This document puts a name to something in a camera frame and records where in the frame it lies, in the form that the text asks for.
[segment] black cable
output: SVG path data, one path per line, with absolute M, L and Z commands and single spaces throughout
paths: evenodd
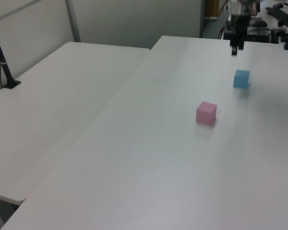
M 2 83 L 1 83 L 1 64 L 0 64 L 0 86 L 3 88 Z

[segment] blue cube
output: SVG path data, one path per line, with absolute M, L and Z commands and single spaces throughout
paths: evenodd
M 245 70 L 237 70 L 234 76 L 233 87 L 235 88 L 248 88 L 248 80 L 249 80 L 249 71 Z

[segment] white wall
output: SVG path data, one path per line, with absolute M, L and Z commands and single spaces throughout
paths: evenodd
M 162 35 L 200 37 L 202 0 L 70 0 L 81 42 L 152 48 Z
M 34 0 L 0 0 L 0 17 L 30 2 L 34 2 Z
M 65 0 L 41 0 L 0 20 L 0 45 L 14 78 L 69 41 Z

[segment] desk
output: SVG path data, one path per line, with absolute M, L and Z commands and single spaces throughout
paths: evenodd
M 218 105 L 212 126 L 195 122 L 202 101 Z M 163 36 L 14 229 L 288 230 L 288 51 L 246 42 L 232 57 L 229 41 Z
M 0 199 L 21 204 L 148 52 L 67 43 L 0 90 Z

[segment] white tabletop surface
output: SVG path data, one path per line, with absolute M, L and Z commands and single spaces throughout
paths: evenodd
M 0 90 L 0 199 L 26 199 L 148 52 L 67 43 Z
M 249 89 L 233 88 L 236 69 Z M 202 101 L 218 105 L 212 126 L 195 122 Z M 288 230 L 288 51 L 163 36 L 14 229 Z

